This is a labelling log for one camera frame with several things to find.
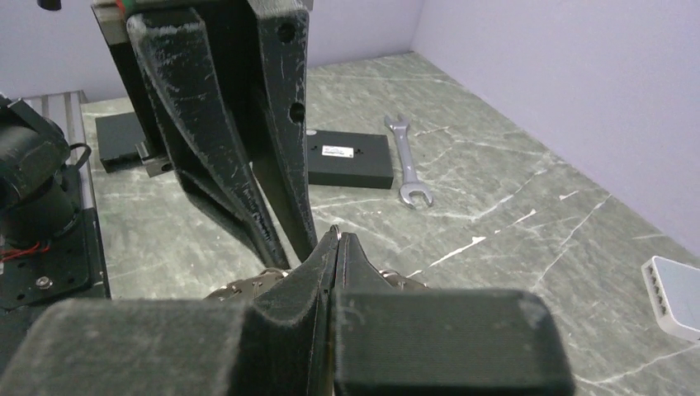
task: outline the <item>silver wrench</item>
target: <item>silver wrench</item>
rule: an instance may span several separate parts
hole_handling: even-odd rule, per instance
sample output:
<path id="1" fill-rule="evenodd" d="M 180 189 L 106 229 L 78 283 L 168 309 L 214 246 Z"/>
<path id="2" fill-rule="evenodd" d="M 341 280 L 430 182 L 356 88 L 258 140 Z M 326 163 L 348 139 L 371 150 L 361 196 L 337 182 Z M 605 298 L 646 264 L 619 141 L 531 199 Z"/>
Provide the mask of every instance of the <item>silver wrench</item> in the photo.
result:
<path id="1" fill-rule="evenodd" d="M 409 120 L 399 114 L 399 120 L 392 121 L 388 115 L 385 115 L 384 125 L 394 133 L 396 147 L 399 149 L 401 167 L 404 169 L 404 184 L 399 189 L 401 200 L 410 208 L 415 209 L 411 196 L 421 193 L 425 203 L 428 206 L 433 206 L 433 193 L 430 192 L 428 186 L 418 179 L 418 175 L 415 172 L 414 158 L 411 155 L 411 147 L 409 146 Z"/>

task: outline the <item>white label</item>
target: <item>white label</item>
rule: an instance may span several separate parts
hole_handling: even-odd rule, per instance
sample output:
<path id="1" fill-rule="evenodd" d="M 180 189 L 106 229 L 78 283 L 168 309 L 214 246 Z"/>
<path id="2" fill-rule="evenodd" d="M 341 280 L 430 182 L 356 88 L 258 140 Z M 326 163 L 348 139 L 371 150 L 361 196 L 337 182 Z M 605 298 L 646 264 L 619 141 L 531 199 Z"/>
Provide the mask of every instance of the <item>white label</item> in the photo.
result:
<path id="1" fill-rule="evenodd" d="M 340 158 L 353 158 L 355 157 L 355 149 L 352 147 L 340 147 L 340 146 L 324 146 L 321 155 L 326 155 L 328 157 L 340 157 Z"/>

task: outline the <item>screw hole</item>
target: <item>screw hole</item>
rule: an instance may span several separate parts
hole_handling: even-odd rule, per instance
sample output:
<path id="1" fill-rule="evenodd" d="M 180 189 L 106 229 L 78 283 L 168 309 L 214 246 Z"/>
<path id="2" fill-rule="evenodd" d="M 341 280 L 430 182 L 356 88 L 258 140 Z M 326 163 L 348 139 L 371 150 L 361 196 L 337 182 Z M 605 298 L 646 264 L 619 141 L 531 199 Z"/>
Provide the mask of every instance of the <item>screw hole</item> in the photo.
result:
<path id="1" fill-rule="evenodd" d="M 291 23 L 283 23 L 277 28 L 277 37 L 281 42 L 287 44 L 294 40 L 296 35 L 296 28 Z"/>
<path id="2" fill-rule="evenodd" d="M 306 109 L 304 108 L 304 105 L 299 102 L 294 103 L 289 107 L 289 118 L 291 118 L 291 120 L 297 124 L 304 122 L 305 113 Z"/>

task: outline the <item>lavender wall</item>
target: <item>lavender wall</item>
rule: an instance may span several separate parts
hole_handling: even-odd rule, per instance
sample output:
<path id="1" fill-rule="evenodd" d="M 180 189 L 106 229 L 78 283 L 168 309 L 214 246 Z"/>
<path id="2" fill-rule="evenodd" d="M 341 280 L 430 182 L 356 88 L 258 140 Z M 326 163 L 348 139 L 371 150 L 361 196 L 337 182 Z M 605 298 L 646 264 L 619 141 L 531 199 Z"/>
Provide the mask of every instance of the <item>lavender wall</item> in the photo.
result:
<path id="1" fill-rule="evenodd" d="M 92 0 L 47 12 L 34 0 L 0 0 L 0 91 L 11 97 L 83 89 L 91 101 L 126 96 Z M 409 50 L 423 0 L 315 0 L 311 66 Z"/>
<path id="2" fill-rule="evenodd" d="M 427 0 L 413 49 L 700 254 L 700 2 Z"/>

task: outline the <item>marble surface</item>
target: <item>marble surface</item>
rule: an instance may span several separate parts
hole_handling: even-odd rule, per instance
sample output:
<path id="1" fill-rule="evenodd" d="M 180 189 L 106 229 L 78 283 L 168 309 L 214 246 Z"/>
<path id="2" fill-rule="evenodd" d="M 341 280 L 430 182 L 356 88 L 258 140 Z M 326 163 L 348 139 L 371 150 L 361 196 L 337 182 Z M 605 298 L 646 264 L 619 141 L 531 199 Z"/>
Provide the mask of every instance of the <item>marble surface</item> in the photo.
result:
<path id="1" fill-rule="evenodd" d="M 315 68 L 307 85 L 310 129 L 388 134 L 384 114 L 408 116 L 418 175 L 435 195 L 432 208 L 400 203 L 392 144 L 390 191 L 310 187 L 319 234 L 339 224 L 375 266 L 431 287 L 540 295 L 578 394 L 700 394 L 700 345 L 659 329 L 640 270 L 653 255 L 697 257 L 416 54 Z M 91 145 L 96 117 L 130 110 L 126 99 L 84 105 Z M 91 161 L 115 298 L 199 299 L 262 270 L 172 174 L 107 175 L 97 153 Z"/>

